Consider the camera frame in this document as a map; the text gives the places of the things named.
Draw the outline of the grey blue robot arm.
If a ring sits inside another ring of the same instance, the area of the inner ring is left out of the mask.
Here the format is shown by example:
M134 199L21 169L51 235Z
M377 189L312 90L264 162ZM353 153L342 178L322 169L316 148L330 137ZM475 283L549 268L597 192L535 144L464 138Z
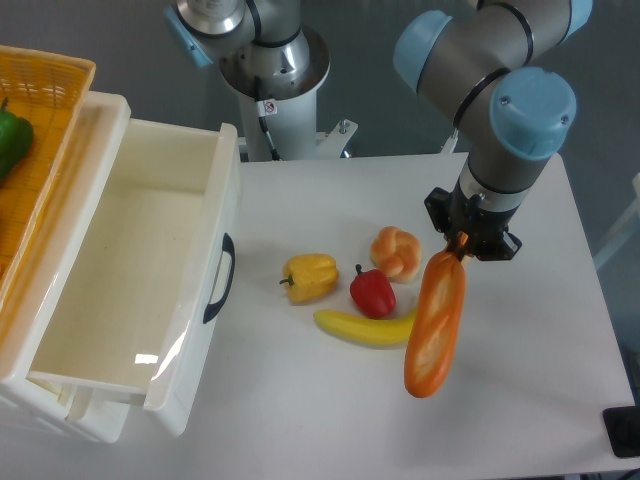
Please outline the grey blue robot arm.
M509 222L576 117L560 75L532 62L582 28L590 1L477 1L463 22L427 11L401 33L393 55L404 82L471 143L455 187L425 207L447 252L512 259L522 246Z

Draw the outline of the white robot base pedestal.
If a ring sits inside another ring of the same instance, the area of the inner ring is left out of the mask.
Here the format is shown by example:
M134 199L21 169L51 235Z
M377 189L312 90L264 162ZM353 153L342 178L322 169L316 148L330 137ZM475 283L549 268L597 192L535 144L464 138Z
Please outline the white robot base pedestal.
M275 48L250 44L219 61L238 100L244 155L250 162L333 159L343 156L358 124L343 118L317 130L317 92L330 71L324 39L303 26Z

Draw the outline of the second grey blue robot arm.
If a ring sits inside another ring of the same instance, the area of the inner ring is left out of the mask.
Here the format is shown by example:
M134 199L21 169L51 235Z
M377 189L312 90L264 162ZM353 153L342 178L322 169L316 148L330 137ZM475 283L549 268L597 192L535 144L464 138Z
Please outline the second grey blue robot arm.
M283 46L301 30L299 1L174 1L163 16L183 54L198 68L250 44Z

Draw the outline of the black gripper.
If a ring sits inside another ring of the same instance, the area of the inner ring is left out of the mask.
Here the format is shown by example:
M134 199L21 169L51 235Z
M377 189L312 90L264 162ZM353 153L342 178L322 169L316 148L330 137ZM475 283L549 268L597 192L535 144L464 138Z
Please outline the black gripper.
M481 207L481 196L467 197L460 187L451 192L436 187L424 200L431 222L443 235L445 251L458 261L509 261L522 247L509 232L516 210L492 212Z

